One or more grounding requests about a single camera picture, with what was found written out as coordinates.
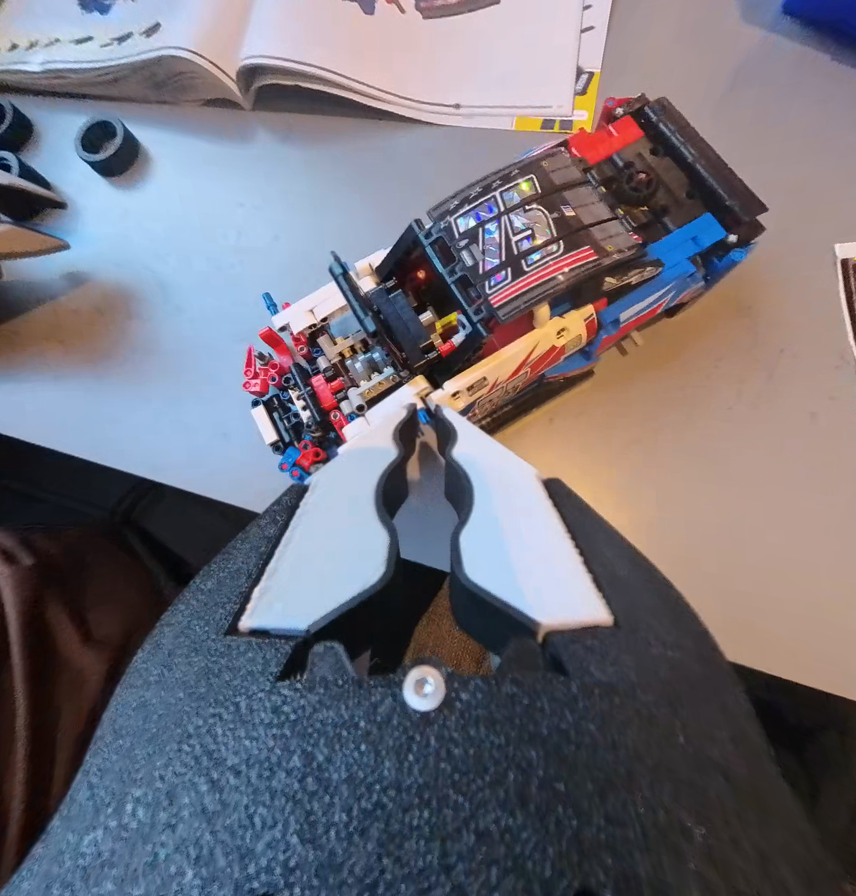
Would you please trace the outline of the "black rubber tyre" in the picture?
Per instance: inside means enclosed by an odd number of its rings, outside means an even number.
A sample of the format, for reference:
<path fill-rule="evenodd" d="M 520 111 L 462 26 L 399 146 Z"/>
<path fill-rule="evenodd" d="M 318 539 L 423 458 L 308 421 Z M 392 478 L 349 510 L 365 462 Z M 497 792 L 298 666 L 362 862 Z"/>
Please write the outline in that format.
<path fill-rule="evenodd" d="M 0 151 L 23 151 L 34 132 L 34 124 L 28 115 L 11 100 L 0 98 Z"/>
<path fill-rule="evenodd" d="M 0 171 L 18 177 L 46 191 L 52 190 L 51 183 L 42 174 L 13 152 L 0 150 Z"/>
<path fill-rule="evenodd" d="M 114 117 L 87 119 L 75 135 L 74 148 L 88 167 L 105 178 L 127 174 L 141 152 L 138 138 Z"/>

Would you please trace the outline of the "person's black trousers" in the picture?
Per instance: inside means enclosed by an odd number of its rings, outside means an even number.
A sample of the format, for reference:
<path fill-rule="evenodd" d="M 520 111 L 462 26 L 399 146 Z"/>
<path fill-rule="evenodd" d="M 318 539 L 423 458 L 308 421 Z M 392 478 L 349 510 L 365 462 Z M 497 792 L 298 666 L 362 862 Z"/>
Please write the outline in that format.
<path fill-rule="evenodd" d="M 183 586 L 257 518 L 239 506 L 0 434 L 0 529 L 125 538 Z"/>

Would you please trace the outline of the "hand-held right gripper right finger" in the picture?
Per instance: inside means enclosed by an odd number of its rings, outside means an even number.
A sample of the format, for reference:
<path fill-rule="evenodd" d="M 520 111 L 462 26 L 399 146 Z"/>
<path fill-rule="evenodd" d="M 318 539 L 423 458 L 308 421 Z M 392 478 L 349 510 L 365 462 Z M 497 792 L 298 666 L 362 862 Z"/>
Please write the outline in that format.
<path fill-rule="evenodd" d="M 477 642 L 542 642 L 612 626 L 539 472 L 449 409 L 437 407 L 434 422 L 456 513 L 449 598 L 459 627 Z"/>

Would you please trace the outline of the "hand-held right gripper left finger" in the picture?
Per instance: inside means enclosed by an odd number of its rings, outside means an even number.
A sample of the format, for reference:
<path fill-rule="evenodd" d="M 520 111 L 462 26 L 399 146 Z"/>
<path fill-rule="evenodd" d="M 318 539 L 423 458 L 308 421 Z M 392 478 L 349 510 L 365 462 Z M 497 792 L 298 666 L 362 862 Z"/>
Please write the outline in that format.
<path fill-rule="evenodd" d="M 252 588 L 239 632 L 314 635 L 389 583 L 400 557 L 394 519 L 408 498 L 417 442 L 418 408 L 410 402 L 310 478 Z"/>

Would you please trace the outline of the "toy brick race car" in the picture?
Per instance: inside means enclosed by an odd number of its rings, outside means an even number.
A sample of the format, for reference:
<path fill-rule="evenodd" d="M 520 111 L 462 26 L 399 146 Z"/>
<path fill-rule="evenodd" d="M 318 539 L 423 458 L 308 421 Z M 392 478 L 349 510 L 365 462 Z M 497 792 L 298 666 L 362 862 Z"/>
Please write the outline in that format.
<path fill-rule="evenodd" d="M 439 407 L 495 434 L 591 376 L 742 263 L 769 208 L 666 97 L 608 98 L 591 131 L 475 179 L 278 308 L 243 389 L 305 483 L 380 412 Z"/>

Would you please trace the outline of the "open instruction booklet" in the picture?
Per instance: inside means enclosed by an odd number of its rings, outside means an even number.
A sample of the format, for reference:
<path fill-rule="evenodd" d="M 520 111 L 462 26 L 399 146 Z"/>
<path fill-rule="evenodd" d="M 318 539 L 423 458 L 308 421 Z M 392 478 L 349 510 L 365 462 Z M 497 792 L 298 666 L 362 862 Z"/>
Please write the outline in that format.
<path fill-rule="evenodd" d="M 0 2 L 0 89 L 253 108 L 316 91 L 440 126 L 590 128 L 610 1 Z"/>

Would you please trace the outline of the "person's brown hoodie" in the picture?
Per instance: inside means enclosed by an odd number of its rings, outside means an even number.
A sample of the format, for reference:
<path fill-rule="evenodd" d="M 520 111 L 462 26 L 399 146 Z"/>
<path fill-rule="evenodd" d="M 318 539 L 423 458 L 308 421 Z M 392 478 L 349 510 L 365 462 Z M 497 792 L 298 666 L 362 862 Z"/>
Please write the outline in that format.
<path fill-rule="evenodd" d="M 0 889 L 68 793 L 131 659 L 195 574 L 134 526 L 0 529 Z"/>

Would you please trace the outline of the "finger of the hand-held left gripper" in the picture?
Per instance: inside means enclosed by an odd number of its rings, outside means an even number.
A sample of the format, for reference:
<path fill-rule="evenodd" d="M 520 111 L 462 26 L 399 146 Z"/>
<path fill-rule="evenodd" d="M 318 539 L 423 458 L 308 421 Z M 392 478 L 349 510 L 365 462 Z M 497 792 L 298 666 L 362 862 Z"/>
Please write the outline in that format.
<path fill-rule="evenodd" d="M 15 261 L 63 252 L 70 244 L 41 230 L 0 219 L 0 261 Z"/>
<path fill-rule="evenodd" d="M 48 191 L 0 171 L 0 213 L 16 222 L 29 222 L 49 210 L 68 204 L 53 189 Z"/>

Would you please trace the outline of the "blue plastic bin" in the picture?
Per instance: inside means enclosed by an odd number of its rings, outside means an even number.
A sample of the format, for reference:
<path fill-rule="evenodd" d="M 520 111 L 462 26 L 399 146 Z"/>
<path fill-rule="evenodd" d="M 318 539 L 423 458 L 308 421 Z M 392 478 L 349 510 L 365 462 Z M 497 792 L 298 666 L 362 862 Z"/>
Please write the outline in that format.
<path fill-rule="evenodd" d="M 856 1 L 782 1 L 781 8 L 811 27 L 856 42 Z"/>

